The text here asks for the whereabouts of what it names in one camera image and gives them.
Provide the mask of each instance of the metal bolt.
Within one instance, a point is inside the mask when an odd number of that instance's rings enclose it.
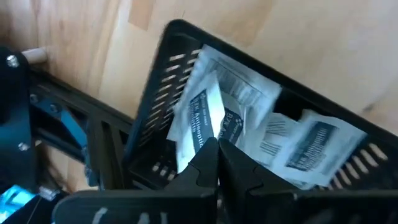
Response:
[[[21,143],[18,144],[18,149],[21,150],[21,151],[26,151],[26,150],[29,149],[29,146],[27,144],[21,142]]]
[[[39,97],[37,97],[36,94],[30,94],[29,99],[31,103],[38,103],[39,102]]]
[[[19,66],[18,58],[15,55],[10,55],[7,57],[7,64],[11,68],[17,68]]]
[[[50,105],[50,111],[53,112],[53,113],[58,113],[59,112],[58,106],[55,105],[55,104],[51,104]]]

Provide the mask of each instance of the wooden floor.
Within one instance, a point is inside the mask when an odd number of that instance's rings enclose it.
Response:
[[[398,1],[1,0],[0,43],[134,117],[166,23],[185,19],[398,134]]]

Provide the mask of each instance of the wooden surface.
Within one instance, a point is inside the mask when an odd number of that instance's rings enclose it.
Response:
[[[0,41],[134,117],[159,37],[182,18],[398,134],[394,0],[2,0]]]

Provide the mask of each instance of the screw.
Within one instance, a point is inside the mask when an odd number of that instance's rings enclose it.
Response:
[[[17,68],[19,66],[18,58],[15,55],[10,55],[7,57],[7,64],[11,68]]]
[[[27,144],[21,142],[21,143],[18,144],[18,149],[21,150],[21,151],[26,151],[26,150],[29,149],[29,146]]]
[[[53,113],[58,113],[59,112],[58,106],[56,106],[55,104],[51,104],[50,111]]]
[[[31,103],[38,103],[39,102],[39,97],[37,97],[36,94],[30,94],[29,99]]]

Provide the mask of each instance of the black plastic basket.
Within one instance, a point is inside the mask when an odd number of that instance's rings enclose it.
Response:
[[[368,134],[327,189],[398,188],[395,135],[181,20],[172,21],[165,29],[127,143],[125,165],[136,183],[161,189],[175,176],[175,145],[166,140],[174,117],[172,107],[178,102],[203,45],[282,85],[275,112],[299,119],[303,109],[311,109],[345,120]]]

